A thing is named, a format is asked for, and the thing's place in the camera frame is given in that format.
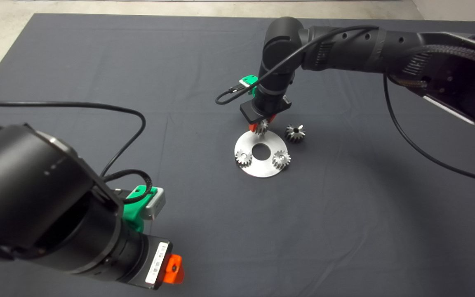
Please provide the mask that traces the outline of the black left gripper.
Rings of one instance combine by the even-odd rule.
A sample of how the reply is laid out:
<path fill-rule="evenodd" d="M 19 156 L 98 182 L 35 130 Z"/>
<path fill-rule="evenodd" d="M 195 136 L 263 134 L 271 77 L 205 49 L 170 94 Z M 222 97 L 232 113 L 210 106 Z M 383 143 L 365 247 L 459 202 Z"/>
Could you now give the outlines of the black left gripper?
<path fill-rule="evenodd" d="M 143 251 L 128 276 L 128 284 L 145 289 L 158 289 L 163 283 L 182 284 L 183 258 L 171 254 L 173 244 L 166 238 L 142 235 Z"/>

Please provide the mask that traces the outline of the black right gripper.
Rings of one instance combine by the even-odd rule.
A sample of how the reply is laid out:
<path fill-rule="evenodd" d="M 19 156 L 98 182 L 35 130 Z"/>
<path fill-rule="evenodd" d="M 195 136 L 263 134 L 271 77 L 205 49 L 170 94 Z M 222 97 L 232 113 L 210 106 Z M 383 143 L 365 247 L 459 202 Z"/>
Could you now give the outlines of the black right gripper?
<path fill-rule="evenodd" d="M 292 102 L 287 96 L 256 95 L 240 105 L 240 112 L 253 133 L 263 133 L 262 120 L 270 124 L 277 114 L 290 109 Z"/>

